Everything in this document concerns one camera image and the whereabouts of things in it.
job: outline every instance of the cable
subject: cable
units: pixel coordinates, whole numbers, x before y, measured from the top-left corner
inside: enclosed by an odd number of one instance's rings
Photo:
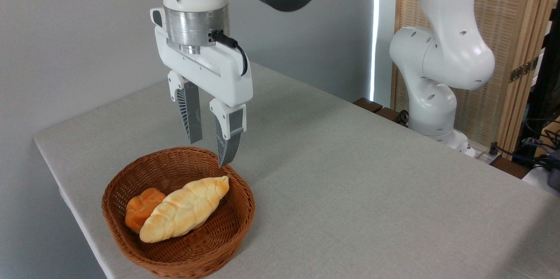
[[[502,153],[505,153],[506,155],[511,156],[514,159],[518,159],[518,160],[521,160],[523,162],[533,164],[535,166],[542,166],[547,170],[560,169],[560,161],[551,160],[551,159],[548,158],[548,156],[534,157],[534,158],[522,157],[522,156],[519,156],[519,155],[516,155],[514,153],[506,151],[505,149],[498,146],[497,142],[493,142],[490,145],[490,147],[496,148],[497,150],[501,151]]]
[[[247,70],[249,68],[249,66],[247,64],[247,56],[245,55],[245,52],[244,52],[243,48],[239,45],[238,45],[238,50],[241,53],[241,55],[243,56],[243,73],[242,73],[241,76],[244,76],[247,73]]]
[[[542,136],[542,137],[544,137],[544,138],[548,138],[548,139],[550,140],[550,142],[552,143],[552,145],[553,145],[553,146],[547,145],[548,147],[550,147],[550,148],[552,148],[552,149],[554,149],[554,150],[560,149],[560,131],[552,132],[552,131],[549,131],[548,129],[545,129],[545,130],[544,130],[544,134],[543,134],[543,133],[539,133],[539,132],[535,131],[534,129],[532,129],[532,128],[530,127],[529,121],[532,121],[532,122],[558,123],[558,124],[560,124],[560,122],[559,122],[558,120],[543,119],[543,118],[528,118],[528,119],[526,119],[526,121],[525,121],[525,126],[526,126],[526,128],[527,128],[530,132],[532,132],[532,133],[534,133],[534,134],[536,134],[536,135],[538,135],[538,136]]]
[[[237,48],[239,50],[243,58],[243,72],[241,76],[244,76],[247,73],[247,70],[249,69],[249,62],[247,60],[247,55],[245,54],[244,50],[239,46],[238,41],[224,34],[223,30],[214,31],[208,34],[208,36],[211,38],[210,41],[214,40],[216,42],[220,42],[228,46],[229,48],[233,48],[233,49]]]

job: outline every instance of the metal hinge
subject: metal hinge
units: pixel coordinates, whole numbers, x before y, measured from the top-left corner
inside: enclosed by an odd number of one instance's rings
[[[526,74],[529,74],[530,72],[533,72],[533,70],[536,69],[536,64],[538,63],[538,60],[539,58],[537,57],[534,60],[520,66],[519,68],[512,70],[510,75],[510,83],[514,82],[515,80],[519,80],[521,77],[523,77]]]

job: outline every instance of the bread roll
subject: bread roll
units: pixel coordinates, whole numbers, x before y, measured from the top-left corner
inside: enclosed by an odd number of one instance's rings
[[[169,194],[140,230],[140,239],[155,243],[200,227],[229,191],[228,177],[191,181]]]
[[[132,198],[126,205],[124,223],[135,233],[140,233],[146,219],[164,199],[165,194],[156,188],[146,189],[139,196]]]

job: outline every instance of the wicker basket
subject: wicker basket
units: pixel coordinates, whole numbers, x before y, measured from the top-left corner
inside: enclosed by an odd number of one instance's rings
[[[124,224],[128,201],[147,188],[168,195],[190,181],[224,175],[230,191],[202,227],[187,235],[149,244]],[[120,251],[162,278],[202,278],[224,267],[238,251],[255,213],[246,182],[229,165],[218,168],[213,152],[194,147],[154,152],[127,165],[107,186],[101,207]]]

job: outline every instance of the gray tablecloth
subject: gray tablecloth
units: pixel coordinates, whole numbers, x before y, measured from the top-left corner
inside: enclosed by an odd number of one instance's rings
[[[233,168],[251,230],[212,279],[559,278],[560,201],[357,106],[254,64]],[[216,150],[210,96],[204,140]],[[36,143],[107,277],[154,277],[118,250],[100,207],[126,164],[183,146],[161,83],[42,131]]]

